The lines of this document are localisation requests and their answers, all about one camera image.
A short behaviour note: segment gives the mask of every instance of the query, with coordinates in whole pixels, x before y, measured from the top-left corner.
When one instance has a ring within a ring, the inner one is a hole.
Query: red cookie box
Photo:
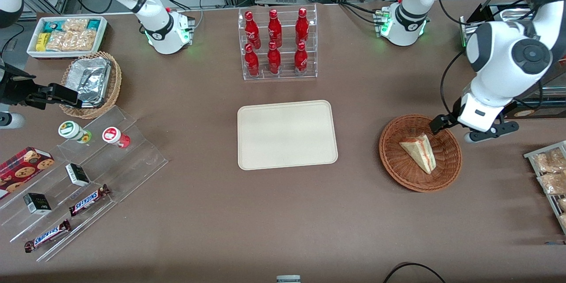
[[[0,199],[54,164],[52,156],[39,149],[27,147],[0,164]]]

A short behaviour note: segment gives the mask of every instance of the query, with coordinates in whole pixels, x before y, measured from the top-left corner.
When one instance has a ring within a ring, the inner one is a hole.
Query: red bottle
[[[274,41],[269,43],[267,59],[269,60],[269,71],[275,75],[279,74],[279,71],[281,71],[281,53],[279,53],[277,44]]]
[[[277,47],[283,45],[283,33],[281,32],[281,21],[277,18],[277,10],[269,10],[269,40],[274,41]]]
[[[257,27],[257,23],[253,20],[253,13],[251,13],[251,11],[246,11],[244,17],[246,17],[246,37],[248,39],[248,43],[251,43],[253,48],[258,50],[261,48],[261,40],[259,39],[259,28]]]
[[[297,52],[295,52],[295,74],[299,76],[307,73],[307,55],[305,51],[305,43],[301,42],[297,45]]]
[[[248,69],[249,76],[258,77],[259,76],[259,60],[257,59],[256,53],[253,51],[251,44],[246,43],[246,55],[244,59],[246,60],[246,65]]]
[[[299,9],[299,19],[295,24],[295,42],[297,45],[303,41],[307,43],[309,40],[309,21],[307,20],[307,9]]]

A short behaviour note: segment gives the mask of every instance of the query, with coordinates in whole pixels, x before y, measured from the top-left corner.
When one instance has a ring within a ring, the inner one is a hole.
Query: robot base
[[[186,45],[192,45],[195,25],[194,19],[189,21],[186,15],[174,11],[169,14],[173,17],[173,27],[171,31],[165,35],[164,39],[157,41],[151,39],[147,32],[145,33],[150,45],[161,54],[173,54]]]
[[[426,21],[422,26],[414,31],[407,31],[405,27],[398,21],[395,11],[399,3],[393,3],[388,7],[383,7],[380,15],[374,15],[376,23],[383,23],[383,25],[376,25],[375,32],[378,37],[388,39],[391,43],[398,46],[410,46],[417,41],[417,39],[425,31]]]

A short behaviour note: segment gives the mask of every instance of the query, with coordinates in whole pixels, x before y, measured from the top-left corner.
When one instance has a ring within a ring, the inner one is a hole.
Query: brown table
[[[478,3],[446,2],[453,15]],[[170,163],[47,263],[0,229],[0,281],[260,283],[297,273],[306,283],[379,282],[404,261],[448,282],[566,279],[566,247],[543,245],[563,238],[558,222],[522,158],[564,140],[564,120],[524,120],[505,138],[462,143],[452,186],[406,190],[385,172],[376,142],[396,116],[443,112],[440,76],[459,50],[458,26],[434,7],[422,38],[396,47],[338,5],[317,8],[319,77],[294,82],[242,80],[236,9],[207,11],[194,45],[174,55],[147,45],[134,15],[108,15],[103,49],[123,71],[118,105]],[[59,82],[68,64],[30,58],[26,71]],[[472,78],[464,58],[455,63],[449,103]],[[238,167],[240,107],[315,99],[332,105],[335,164]],[[63,141],[56,127],[70,118],[58,106],[16,110],[28,122],[0,130],[0,160]],[[464,129],[452,131],[463,141]],[[427,279],[405,268],[391,282]]]

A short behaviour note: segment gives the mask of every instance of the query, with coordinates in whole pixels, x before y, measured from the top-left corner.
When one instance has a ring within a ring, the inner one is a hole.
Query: wicker basket
[[[84,57],[80,57],[79,60],[93,59],[95,57],[104,57],[105,59],[108,59],[112,62],[112,70],[110,75],[111,77],[110,79],[108,79],[106,102],[100,108],[77,109],[59,105],[63,112],[65,112],[65,114],[69,116],[79,117],[83,119],[97,118],[110,110],[112,106],[116,104],[116,100],[118,99],[118,95],[120,93],[120,85],[122,84],[122,71],[120,70],[120,66],[118,65],[118,63],[116,63],[116,60],[110,54],[105,52],[97,52],[94,54],[85,55]],[[69,65],[67,71],[63,75],[61,85],[65,85],[65,82],[67,82],[67,76],[69,75],[70,68],[71,65]]]
[[[462,167],[462,152],[458,141],[449,130],[432,134],[428,126],[432,118],[419,114],[400,116],[392,120],[379,139],[379,156],[391,177],[399,184],[419,191],[438,191],[449,186]],[[430,140],[436,159],[432,174],[425,173],[399,145],[404,138],[416,137],[425,133]]]

